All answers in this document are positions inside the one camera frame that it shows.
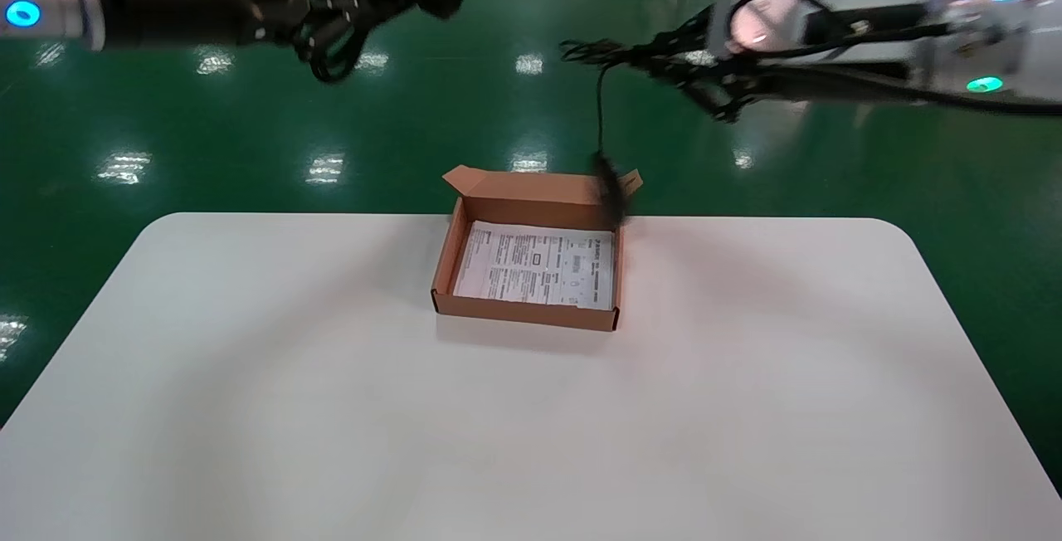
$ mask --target green indicator light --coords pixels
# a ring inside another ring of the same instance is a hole
[[[981,77],[966,83],[966,90],[971,92],[992,92],[1003,87],[1003,80],[995,77]]]

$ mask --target cardboard box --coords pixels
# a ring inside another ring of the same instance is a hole
[[[599,310],[570,305],[542,305],[453,295],[459,263],[464,256],[468,232],[475,221],[610,230],[598,201],[593,176],[528,172],[493,172],[458,166],[443,175],[458,191],[453,219],[431,285],[431,300],[441,315],[543,323],[612,332],[619,323],[623,281],[623,232],[616,235],[613,308]],[[637,170],[621,179],[628,196],[641,186]]]

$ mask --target instruction sheet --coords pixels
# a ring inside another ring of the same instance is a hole
[[[613,233],[473,223],[458,297],[611,309]]]

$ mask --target white table surface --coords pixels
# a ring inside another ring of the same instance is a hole
[[[4,541],[1058,541],[903,232],[645,218],[614,334],[439,317],[442,216],[167,217],[0,432]]]

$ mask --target green floor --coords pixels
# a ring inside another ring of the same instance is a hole
[[[95,56],[4,41],[0,336],[15,342],[0,423],[152,220],[443,213],[439,176],[456,164],[583,171],[595,75],[560,64],[558,41],[648,39],[706,1],[467,0],[451,23],[411,15],[379,31],[338,87],[269,48]],[[1062,122],[765,104],[727,126],[620,70],[605,105],[612,154],[646,181],[637,213],[906,231],[1062,486]]]

